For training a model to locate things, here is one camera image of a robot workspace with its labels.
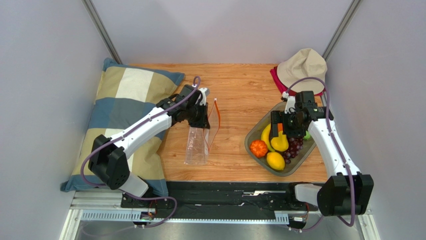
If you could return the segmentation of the clear orange zip top bag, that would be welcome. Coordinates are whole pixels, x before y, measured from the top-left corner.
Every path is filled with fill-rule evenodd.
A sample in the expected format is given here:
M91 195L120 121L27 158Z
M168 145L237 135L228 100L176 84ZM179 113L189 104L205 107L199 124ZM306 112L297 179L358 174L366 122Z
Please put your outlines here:
M221 114L218 106L218 99L215 97L212 107L209 107L207 120L210 129L190 127L186 145L184 164L186 165L206 165L213 142L221 128Z

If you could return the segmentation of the checked blue beige pillow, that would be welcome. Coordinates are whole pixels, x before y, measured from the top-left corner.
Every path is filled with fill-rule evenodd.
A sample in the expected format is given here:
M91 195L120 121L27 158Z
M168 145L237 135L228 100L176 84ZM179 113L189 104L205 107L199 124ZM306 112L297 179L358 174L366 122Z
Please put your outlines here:
M181 72L123 65L106 58L79 159L69 180L60 185L60 191L88 190L92 188L91 183L102 183L87 167L84 168L87 181L80 175L82 163L91 153L95 138L99 135L110 137L135 124L159 101L171 96L184 78L185 74ZM158 155L165 134L162 131L152 137L128 160L130 171L161 197L169 194Z

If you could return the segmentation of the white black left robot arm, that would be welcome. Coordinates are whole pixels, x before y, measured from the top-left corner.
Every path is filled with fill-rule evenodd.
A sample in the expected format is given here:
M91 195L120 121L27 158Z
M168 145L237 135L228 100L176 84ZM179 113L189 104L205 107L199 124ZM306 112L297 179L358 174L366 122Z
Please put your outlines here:
M143 144L176 123L187 121L192 128L209 129L209 94L209 88L186 84L180 93L162 99L130 127L111 137L97 136L82 167L88 167L101 180L96 187L106 186L132 198L142 197L149 185L131 172L128 159Z

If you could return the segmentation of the purple grape bunch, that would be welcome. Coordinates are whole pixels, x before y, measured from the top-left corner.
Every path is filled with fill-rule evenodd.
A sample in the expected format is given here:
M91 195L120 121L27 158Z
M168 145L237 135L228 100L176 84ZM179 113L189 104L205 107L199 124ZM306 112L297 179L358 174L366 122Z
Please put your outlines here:
M285 163L288 165L292 162L292 159L296 158L304 145L304 139L302 137L290 137L288 140L288 149L281 155L284 158Z

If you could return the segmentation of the beige bucket hat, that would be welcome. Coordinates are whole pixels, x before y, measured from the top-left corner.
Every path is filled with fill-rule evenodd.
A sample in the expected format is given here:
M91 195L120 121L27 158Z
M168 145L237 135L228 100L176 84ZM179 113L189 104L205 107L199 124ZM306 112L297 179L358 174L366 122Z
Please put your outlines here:
M296 81L309 77L310 79L293 86L288 93L293 96L302 91L313 91L318 96L325 87L318 80L311 78L319 78L325 82L327 70L327 63L318 52L312 48L304 48L280 63L276 67L276 75L286 90Z

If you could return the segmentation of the orange tangerine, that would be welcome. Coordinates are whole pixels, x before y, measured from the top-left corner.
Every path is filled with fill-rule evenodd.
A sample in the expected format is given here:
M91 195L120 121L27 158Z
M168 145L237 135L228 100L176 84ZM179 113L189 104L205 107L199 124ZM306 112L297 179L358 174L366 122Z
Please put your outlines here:
M282 123L278 123L277 124L277 131L280 133L280 132L283 132L283 130L284 130L283 124Z

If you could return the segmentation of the yellow lemon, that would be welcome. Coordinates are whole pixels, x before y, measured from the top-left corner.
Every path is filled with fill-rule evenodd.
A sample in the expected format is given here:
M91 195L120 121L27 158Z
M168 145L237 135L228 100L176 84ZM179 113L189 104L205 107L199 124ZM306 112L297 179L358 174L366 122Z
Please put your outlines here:
M268 165L276 171L282 171L286 167L286 162L283 156L278 152L268 152L266 155Z

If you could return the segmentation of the grey plastic fruit tray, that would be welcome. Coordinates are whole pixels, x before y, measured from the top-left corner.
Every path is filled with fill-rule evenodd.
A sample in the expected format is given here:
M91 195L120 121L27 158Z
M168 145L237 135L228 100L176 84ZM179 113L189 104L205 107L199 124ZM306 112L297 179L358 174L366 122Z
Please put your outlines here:
M253 128L249 131L249 133L246 135L244 140L244 146L248 153L248 155L257 162L260 166L262 166L264 169L269 171L270 173L279 176L279 177L287 177L291 174L293 174L301 165L302 163L308 158L308 156L311 154L311 152L315 149L316 144L315 141L310 139L303 139L302 140L302 149L296 149L295 153L298 152L298 154L295 157L291 157L289 159L289 164L285 164L285 167L283 170L276 170L270 167L270 165L267 162L266 156L263 157L256 157L251 151L250 151L250 144L253 141L261 140L261 136L263 131L267 128L267 126L270 124L270 113L268 112Z

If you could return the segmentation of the yellow pear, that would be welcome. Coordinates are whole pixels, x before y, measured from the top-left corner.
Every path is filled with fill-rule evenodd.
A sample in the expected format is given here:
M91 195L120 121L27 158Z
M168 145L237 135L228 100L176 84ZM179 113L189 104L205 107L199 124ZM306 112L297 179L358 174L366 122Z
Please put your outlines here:
M287 136L284 134L284 132L281 130L278 132L278 136L273 137L270 140L271 147L278 152L285 152L289 148L289 142L287 139Z

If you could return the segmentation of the aluminium front rail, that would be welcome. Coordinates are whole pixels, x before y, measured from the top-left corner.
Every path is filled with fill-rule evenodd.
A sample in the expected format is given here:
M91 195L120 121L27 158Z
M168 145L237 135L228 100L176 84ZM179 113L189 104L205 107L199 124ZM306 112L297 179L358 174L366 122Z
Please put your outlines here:
M378 240L373 214L352 227L315 206L290 209L283 191L175 189L170 198L137 203L118 190L77 191L62 240L244 239Z

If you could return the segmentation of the orange mini pumpkin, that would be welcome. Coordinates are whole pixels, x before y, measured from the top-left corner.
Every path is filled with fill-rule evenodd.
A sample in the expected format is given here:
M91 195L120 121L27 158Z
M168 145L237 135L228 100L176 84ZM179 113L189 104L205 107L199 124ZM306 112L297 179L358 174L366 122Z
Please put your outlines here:
M249 150L256 158L262 158L269 152L268 146L263 140L252 141Z

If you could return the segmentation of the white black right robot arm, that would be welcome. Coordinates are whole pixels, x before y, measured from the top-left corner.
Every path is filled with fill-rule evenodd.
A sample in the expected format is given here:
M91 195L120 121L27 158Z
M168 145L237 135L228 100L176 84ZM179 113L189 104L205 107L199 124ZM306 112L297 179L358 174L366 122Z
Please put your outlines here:
M362 174L346 152L329 107L318 106L312 91L294 96L284 92L282 100L285 109L270 113L269 137L301 138L309 133L328 176L322 186L307 182L290 184L290 202L316 206L325 217L365 214L374 187L373 178Z

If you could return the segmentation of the red cloth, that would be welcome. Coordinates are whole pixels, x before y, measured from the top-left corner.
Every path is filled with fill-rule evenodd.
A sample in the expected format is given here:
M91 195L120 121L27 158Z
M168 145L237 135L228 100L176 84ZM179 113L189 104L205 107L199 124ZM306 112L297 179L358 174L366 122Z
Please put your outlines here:
M275 86L277 87L277 89L279 90L279 92L282 94L283 92L287 91L288 88L285 85L283 85L282 82L280 81L280 79L279 79L279 77L277 75L277 69L278 69L278 66L274 66L274 68L272 68L269 72L270 72L270 74L272 76L272 80L273 80ZM290 96L295 96L296 92L293 91L293 90L290 90L289 91L289 95ZM323 95L324 95L323 92L315 94L315 96L323 96Z

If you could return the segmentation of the green cucumber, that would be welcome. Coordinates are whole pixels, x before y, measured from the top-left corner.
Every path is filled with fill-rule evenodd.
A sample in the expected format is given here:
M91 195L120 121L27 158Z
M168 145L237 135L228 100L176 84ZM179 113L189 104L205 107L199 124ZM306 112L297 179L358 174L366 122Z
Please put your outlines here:
M305 141L307 141L307 140L309 140L310 138L311 138L310 133L309 133L308 131L306 131L306 132L305 132L305 136L303 137L303 139L304 139Z

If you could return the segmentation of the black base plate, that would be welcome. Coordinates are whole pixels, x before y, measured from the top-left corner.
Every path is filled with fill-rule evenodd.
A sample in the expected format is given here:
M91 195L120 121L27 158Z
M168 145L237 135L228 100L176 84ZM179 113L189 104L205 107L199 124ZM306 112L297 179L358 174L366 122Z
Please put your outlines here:
M169 199L136 200L124 194L122 208L150 209L158 218L173 213L174 219L272 220L276 211L305 215L318 208L290 203L287 182L168 181Z

